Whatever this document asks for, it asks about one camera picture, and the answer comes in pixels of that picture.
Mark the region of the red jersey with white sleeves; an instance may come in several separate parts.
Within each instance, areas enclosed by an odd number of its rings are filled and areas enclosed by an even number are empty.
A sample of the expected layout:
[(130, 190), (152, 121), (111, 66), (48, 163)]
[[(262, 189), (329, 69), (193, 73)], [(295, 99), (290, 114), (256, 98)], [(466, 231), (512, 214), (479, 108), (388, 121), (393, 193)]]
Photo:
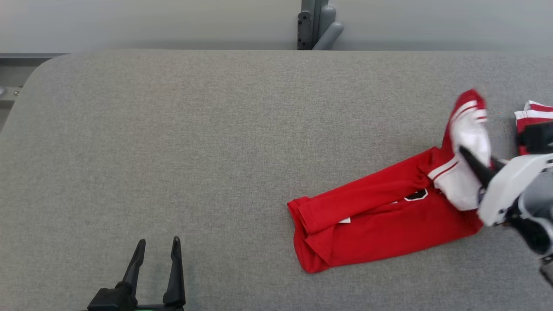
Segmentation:
[(476, 234), (482, 187), (459, 148), (490, 166), (486, 103), (476, 90), (462, 93), (442, 146), (315, 197), (288, 202), (293, 244), (302, 269), (403, 256)]

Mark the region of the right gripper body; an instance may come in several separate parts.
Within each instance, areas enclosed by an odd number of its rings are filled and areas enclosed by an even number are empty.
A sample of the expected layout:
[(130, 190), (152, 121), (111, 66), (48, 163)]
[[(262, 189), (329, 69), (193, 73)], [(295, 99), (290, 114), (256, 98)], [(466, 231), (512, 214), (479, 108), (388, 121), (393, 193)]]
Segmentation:
[(480, 220), (486, 226), (501, 224), (518, 197), (530, 215), (547, 207), (553, 216), (553, 154), (527, 154), (506, 163), (486, 189), (477, 211)]

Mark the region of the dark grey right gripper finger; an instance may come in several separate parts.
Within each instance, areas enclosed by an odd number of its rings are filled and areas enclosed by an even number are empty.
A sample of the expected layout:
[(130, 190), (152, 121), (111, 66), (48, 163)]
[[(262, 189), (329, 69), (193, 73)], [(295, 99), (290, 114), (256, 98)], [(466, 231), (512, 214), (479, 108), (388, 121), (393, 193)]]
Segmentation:
[(459, 147), (459, 152), (464, 158), (468, 167), (474, 173), (476, 179), (480, 182), (483, 188), (488, 188), (491, 180), (497, 174), (495, 167), (486, 166), (474, 156), (469, 149), (464, 146)]

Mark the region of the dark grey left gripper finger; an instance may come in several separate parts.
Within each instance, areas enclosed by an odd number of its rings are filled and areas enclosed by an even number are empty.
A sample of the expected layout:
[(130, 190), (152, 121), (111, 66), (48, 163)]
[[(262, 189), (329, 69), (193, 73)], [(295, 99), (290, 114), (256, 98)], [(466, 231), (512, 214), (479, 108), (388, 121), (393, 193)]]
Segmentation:
[(166, 307), (183, 307), (186, 304), (184, 272), (182, 268), (181, 240), (174, 237), (171, 250), (171, 272), (168, 279), (168, 287), (163, 296), (163, 304)]
[(138, 276), (140, 273), (140, 267), (143, 264), (144, 255), (146, 252), (146, 240), (140, 239), (133, 256), (128, 264), (126, 273), (123, 276), (122, 281), (118, 282), (116, 288), (127, 288), (130, 296), (136, 296)]

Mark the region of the dark grey post bracket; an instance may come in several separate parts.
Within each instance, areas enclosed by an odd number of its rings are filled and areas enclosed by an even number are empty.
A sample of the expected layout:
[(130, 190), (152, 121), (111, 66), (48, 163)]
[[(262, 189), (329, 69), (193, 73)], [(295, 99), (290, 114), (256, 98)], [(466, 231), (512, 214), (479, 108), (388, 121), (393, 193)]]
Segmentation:
[(312, 48), (312, 14), (302, 10), (297, 16), (297, 49), (310, 51)]

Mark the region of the grey cylindrical post foot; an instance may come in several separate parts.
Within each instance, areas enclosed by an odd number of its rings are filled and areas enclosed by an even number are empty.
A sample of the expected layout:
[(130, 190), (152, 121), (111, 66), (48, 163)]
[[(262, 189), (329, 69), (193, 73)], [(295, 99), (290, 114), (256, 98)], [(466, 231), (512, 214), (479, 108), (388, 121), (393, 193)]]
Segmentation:
[(344, 24), (336, 20), (337, 10), (334, 6), (325, 5), (316, 17), (315, 34), (312, 51), (331, 51), (344, 30)]

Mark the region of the red shorts with white band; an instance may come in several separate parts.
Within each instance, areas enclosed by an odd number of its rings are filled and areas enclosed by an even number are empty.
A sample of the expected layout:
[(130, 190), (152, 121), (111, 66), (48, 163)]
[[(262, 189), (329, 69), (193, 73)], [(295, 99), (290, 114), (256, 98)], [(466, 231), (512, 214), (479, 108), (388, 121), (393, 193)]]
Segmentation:
[(553, 121), (553, 106), (539, 104), (535, 101), (527, 101), (522, 111), (514, 112), (515, 124), (517, 127), (517, 148), (518, 154), (529, 154), (527, 147), (521, 141), (520, 136), (527, 126)]

